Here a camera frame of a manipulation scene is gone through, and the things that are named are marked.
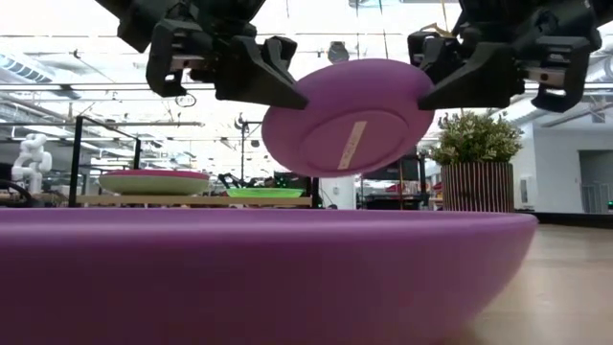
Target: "white humanoid robot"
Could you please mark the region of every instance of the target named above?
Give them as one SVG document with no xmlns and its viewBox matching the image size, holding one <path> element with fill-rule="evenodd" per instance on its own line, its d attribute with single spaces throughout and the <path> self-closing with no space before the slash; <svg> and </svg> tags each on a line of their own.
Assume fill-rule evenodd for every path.
<svg viewBox="0 0 613 345">
<path fill-rule="evenodd" d="M 21 142 L 19 157 L 12 165 L 12 182 L 25 188 L 25 178 L 30 180 L 28 192 L 36 195 L 42 189 L 42 175 L 51 170 L 53 159 L 51 153 L 46 152 L 44 145 L 47 142 L 45 134 L 28 134 L 26 140 Z M 23 165 L 32 161 L 26 168 Z"/>
</svg>

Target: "potted plant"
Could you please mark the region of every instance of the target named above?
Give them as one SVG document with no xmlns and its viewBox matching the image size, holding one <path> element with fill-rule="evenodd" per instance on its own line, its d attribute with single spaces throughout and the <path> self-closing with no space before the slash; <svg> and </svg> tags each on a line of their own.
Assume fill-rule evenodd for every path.
<svg viewBox="0 0 613 345">
<path fill-rule="evenodd" d="M 506 113 L 466 111 L 440 118 L 439 144 L 429 156 L 441 165 L 447 211 L 513 212 L 513 169 L 523 132 Z"/>
</svg>

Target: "white pillar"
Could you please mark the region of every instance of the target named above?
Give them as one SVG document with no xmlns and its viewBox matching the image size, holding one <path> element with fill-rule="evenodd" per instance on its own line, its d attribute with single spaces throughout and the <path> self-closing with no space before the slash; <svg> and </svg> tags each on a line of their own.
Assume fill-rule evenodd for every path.
<svg viewBox="0 0 613 345">
<path fill-rule="evenodd" d="M 324 207 L 334 204 L 339 210 L 355 210 L 355 176 L 321 178 L 319 191 Z"/>
</svg>

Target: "label on plate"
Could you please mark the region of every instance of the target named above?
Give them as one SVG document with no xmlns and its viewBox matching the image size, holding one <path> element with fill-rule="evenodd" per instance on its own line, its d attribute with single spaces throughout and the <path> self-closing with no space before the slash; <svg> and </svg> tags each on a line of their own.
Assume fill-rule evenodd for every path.
<svg viewBox="0 0 613 345">
<path fill-rule="evenodd" d="M 347 139 L 347 143 L 345 143 L 345 148 L 343 149 L 343 155 L 341 156 L 341 161 L 338 162 L 338 170 L 346 170 L 349 168 L 352 163 L 353 155 L 357 150 L 357 145 L 360 143 L 362 139 L 362 134 L 364 134 L 364 129 L 366 129 L 367 121 L 358 121 L 353 124 L 352 132 L 349 135 L 349 139 Z"/>
</svg>

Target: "green bowl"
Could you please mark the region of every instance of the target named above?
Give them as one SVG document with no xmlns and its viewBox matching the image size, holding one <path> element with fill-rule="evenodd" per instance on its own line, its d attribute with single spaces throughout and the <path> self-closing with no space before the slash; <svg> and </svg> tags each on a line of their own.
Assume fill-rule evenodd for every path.
<svg viewBox="0 0 613 345">
<path fill-rule="evenodd" d="M 235 188 L 226 190 L 233 197 L 298 197 L 301 189 L 290 188 Z"/>
</svg>

